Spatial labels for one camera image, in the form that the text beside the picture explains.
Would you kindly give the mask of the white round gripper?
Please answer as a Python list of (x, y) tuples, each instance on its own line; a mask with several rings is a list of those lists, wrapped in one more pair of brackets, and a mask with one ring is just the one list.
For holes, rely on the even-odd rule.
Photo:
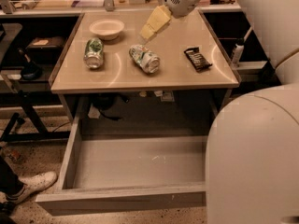
[(172, 15), (175, 18), (189, 15), (197, 7), (199, 1), (163, 0), (164, 5), (157, 6), (152, 11), (139, 34), (143, 39), (150, 40), (171, 21)]

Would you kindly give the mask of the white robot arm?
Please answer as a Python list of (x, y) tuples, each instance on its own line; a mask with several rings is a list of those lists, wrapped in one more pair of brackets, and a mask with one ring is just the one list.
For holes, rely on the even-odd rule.
[(298, 224), (299, 0), (237, 0), (279, 80), (214, 119), (206, 143), (207, 224)]

